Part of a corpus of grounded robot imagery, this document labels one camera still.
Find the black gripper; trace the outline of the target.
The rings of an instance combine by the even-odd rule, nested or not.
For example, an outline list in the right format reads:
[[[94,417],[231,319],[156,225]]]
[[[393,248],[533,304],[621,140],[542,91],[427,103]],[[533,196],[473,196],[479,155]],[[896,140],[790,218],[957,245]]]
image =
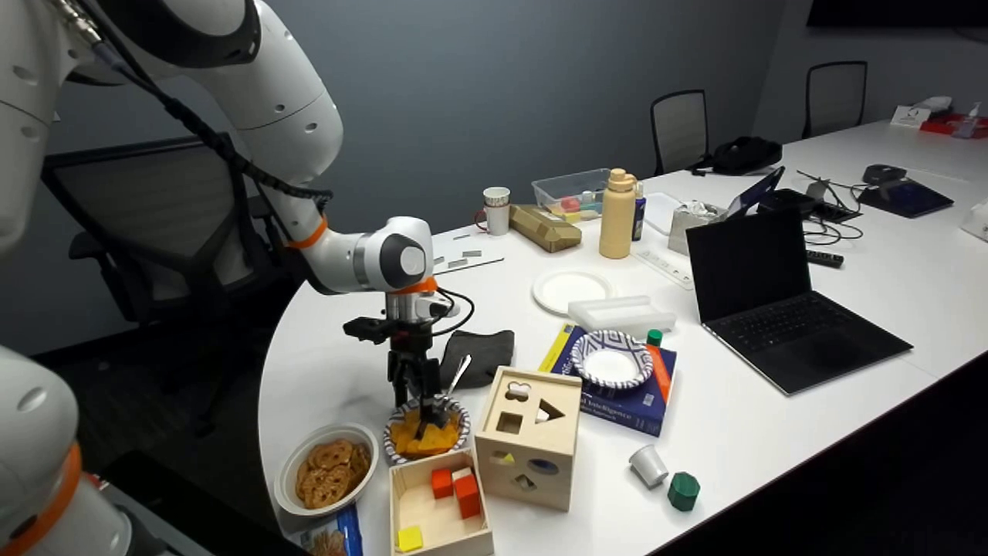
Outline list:
[[[389,295],[381,315],[362,315],[344,324],[345,336],[389,347],[389,376],[395,389],[395,408],[405,408],[420,379],[420,417],[422,422],[441,422],[434,404],[438,394],[438,360],[433,350],[433,324],[447,315],[447,307],[434,295]]]

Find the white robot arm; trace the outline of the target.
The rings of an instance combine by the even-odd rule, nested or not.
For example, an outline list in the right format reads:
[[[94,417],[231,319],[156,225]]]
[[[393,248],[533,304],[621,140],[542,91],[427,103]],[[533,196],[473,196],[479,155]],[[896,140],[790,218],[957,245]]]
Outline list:
[[[389,322],[430,322],[434,276],[422,218],[344,236],[317,214],[315,178],[344,144],[344,121],[266,0],[0,0],[0,249],[27,228],[60,91],[97,59],[141,91],[168,75],[197,79],[234,130],[221,155],[270,190],[311,284],[381,291]]]

